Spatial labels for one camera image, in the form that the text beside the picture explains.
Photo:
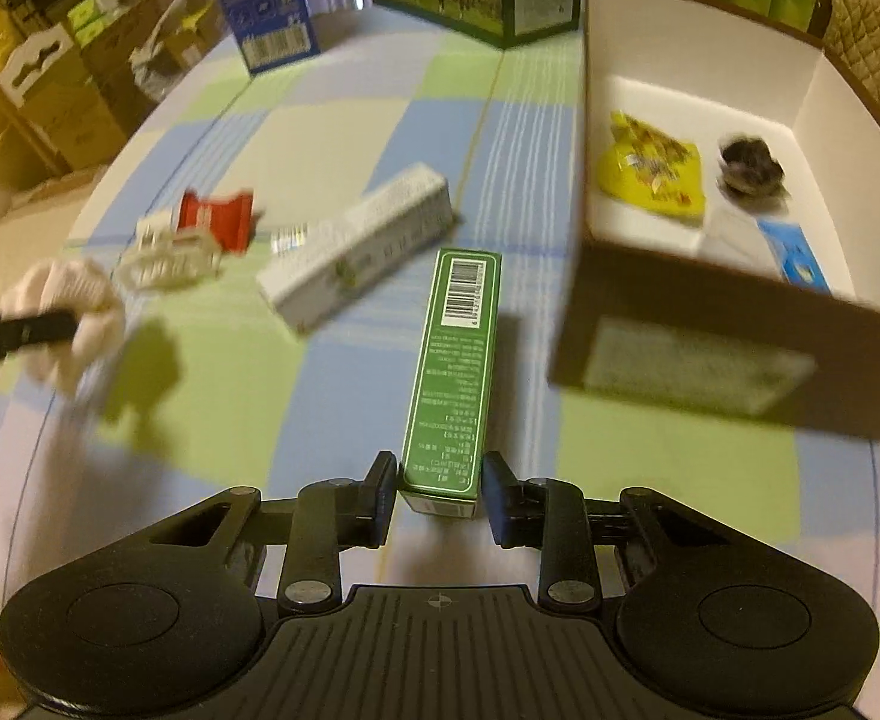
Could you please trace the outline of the white ointment box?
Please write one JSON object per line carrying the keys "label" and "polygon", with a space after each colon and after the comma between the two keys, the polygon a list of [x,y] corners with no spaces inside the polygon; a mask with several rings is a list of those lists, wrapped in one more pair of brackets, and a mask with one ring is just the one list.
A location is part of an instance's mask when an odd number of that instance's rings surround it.
{"label": "white ointment box", "polygon": [[259,293],[292,332],[311,332],[454,223],[445,176],[404,169],[308,232],[256,275]]}

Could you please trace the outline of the dark velvet scrunchie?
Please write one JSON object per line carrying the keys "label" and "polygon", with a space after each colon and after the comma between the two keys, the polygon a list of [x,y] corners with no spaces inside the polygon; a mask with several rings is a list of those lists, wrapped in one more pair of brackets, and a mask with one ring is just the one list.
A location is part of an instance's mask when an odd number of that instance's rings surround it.
{"label": "dark velvet scrunchie", "polygon": [[733,138],[720,148],[720,177],[730,192],[767,199],[782,190],[783,167],[762,138]]}

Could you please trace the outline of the clear plastic tray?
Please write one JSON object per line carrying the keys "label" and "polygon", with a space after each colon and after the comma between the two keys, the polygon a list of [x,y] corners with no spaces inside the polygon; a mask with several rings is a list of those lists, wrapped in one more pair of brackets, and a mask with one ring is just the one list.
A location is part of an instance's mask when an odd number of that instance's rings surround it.
{"label": "clear plastic tray", "polygon": [[710,211],[696,245],[697,259],[733,270],[780,280],[780,266],[771,244],[751,216],[739,211]]}

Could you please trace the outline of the cardboard boxes pile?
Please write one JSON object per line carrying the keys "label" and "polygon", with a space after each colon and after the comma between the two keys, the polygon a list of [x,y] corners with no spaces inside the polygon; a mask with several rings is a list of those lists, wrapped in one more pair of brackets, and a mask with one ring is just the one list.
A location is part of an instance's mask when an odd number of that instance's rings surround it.
{"label": "cardboard boxes pile", "polygon": [[111,117],[131,137],[225,32],[217,0],[0,0],[23,36],[59,28]]}

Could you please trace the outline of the green medicine box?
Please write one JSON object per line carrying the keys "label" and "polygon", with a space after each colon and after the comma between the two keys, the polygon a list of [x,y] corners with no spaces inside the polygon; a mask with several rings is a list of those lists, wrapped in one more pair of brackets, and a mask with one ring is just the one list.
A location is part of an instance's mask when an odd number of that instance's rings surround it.
{"label": "green medicine box", "polygon": [[433,267],[399,489],[414,512],[471,518],[494,382],[502,257],[442,249]]}

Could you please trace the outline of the yellow snack pouch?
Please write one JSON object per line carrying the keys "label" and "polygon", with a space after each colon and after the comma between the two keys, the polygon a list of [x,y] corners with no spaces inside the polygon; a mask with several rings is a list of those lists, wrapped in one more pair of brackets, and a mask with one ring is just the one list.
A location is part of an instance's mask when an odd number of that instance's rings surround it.
{"label": "yellow snack pouch", "polygon": [[707,211],[701,153],[622,110],[611,114],[612,142],[598,158],[601,192],[646,213],[701,224]]}

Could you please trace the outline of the white sock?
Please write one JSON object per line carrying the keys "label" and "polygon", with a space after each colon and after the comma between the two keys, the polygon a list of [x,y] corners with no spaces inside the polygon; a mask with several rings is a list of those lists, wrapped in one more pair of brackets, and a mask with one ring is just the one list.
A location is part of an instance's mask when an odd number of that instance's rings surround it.
{"label": "white sock", "polygon": [[88,367],[121,346],[126,307],[108,271],[92,259],[49,259],[31,265],[2,294],[4,319],[56,314],[72,320],[72,335],[20,353],[23,369],[63,397],[76,395]]}

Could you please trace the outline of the checked bed sheet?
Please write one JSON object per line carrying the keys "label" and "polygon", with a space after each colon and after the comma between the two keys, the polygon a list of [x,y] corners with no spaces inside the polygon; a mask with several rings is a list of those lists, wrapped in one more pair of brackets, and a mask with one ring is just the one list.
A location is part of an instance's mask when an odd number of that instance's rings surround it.
{"label": "checked bed sheet", "polygon": [[696,0],[497,50],[384,8],[189,73],[5,309],[0,614],[225,489],[399,463],[346,585],[538,583],[479,466],[652,488],[880,628],[880,112],[839,54]]}

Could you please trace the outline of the blue hand cream tube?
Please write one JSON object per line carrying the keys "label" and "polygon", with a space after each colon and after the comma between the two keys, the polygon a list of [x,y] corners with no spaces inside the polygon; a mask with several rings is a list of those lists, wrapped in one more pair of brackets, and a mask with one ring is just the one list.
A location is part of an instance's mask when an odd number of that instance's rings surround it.
{"label": "blue hand cream tube", "polygon": [[801,227],[771,220],[759,220],[758,227],[785,281],[819,293],[831,293],[815,252],[806,241]]}

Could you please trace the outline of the brown shoe box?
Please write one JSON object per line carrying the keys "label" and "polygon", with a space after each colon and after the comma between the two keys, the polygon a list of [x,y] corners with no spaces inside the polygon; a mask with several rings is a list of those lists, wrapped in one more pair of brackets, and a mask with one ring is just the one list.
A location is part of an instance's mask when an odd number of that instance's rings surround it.
{"label": "brown shoe box", "polygon": [[[586,0],[583,179],[549,377],[562,387],[880,439],[880,112],[803,32],[717,0]],[[701,153],[701,224],[596,187],[622,110]],[[762,138],[767,199],[720,148]],[[710,211],[801,227],[831,293],[697,259]]]}

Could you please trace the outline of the red candy wrapper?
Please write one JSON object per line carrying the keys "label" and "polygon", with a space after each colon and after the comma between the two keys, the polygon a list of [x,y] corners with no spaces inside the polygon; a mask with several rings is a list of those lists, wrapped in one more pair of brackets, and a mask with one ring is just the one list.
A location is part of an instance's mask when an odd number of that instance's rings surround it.
{"label": "red candy wrapper", "polygon": [[176,229],[205,229],[223,252],[243,254],[255,232],[255,195],[248,190],[225,199],[201,197],[186,190],[179,202]]}

